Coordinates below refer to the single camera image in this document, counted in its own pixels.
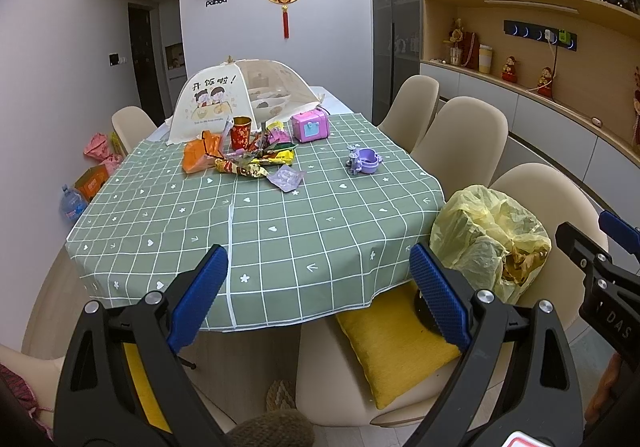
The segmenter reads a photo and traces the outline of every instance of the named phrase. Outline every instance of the blue gripper pad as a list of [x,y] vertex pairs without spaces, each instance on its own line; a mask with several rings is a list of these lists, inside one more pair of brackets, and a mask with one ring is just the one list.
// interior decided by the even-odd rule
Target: blue gripper pad
[[174,353],[188,346],[196,338],[198,330],[226,278],[228,259],[226,250],[218,247],[187,289],[172,313],[172,326],[167,344]]
[[640,231],[609,211],[603,211],[598,218],[600,230],[607,234],[628,253],[640,255]]
[[422,245],[411,249],[409,269],[444,339],[466,351],[471,344],[466,309]]

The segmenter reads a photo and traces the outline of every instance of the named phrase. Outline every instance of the red figurine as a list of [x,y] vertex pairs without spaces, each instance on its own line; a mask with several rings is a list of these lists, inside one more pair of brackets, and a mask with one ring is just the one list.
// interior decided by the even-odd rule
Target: red figurine
[[542,71],[542,77],[538,81],[538,93],[543,97],[547,97],[549,99],[553,98],[552,93],[552,83],[553,82],[553,71],[549,66],[547,66]]
[[516,58],[513,55],[507,58],[507,64],[502,67],[502,80],[513,83],[518,82]]

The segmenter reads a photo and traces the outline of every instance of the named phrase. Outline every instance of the pink toy box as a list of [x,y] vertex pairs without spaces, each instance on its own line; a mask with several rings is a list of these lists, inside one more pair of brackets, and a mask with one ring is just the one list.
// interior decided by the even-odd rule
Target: pink toy box
[[300,142],[311,142],[329,136],[329,119],[321,108],[291,117],[293,135]]

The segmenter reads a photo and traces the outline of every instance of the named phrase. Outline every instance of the doorway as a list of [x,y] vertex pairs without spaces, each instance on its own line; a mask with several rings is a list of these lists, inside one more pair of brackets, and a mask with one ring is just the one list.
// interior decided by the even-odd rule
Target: doorway
[[129,5],[129,37],[140,106],[160,126],[166,118],[158,86],[149,11]]

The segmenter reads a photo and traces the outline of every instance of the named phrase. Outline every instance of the metal screw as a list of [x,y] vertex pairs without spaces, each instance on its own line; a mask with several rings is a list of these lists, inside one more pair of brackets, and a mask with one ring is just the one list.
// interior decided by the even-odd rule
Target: metal screw
[[489,290],[480,290],[478,292],[478,300],[481,300],[486,304],[494,302],[494,299],[494,294],[492,294],[492,292],[490,292]]
[[540,306],[540,310],[542,310],[544,313],[551,313],[554,310],[554,306],[546,299],[540,301],[538,303],[538,306]]
[[149,292],[145,296],[145,302],[147,304],[158,304],[162,300],[162,292]]
[[87,304],[84,305],[84,312],[96,313],[99,308],[100,308],[100,304],[98,304],[97,301],[89,301]]

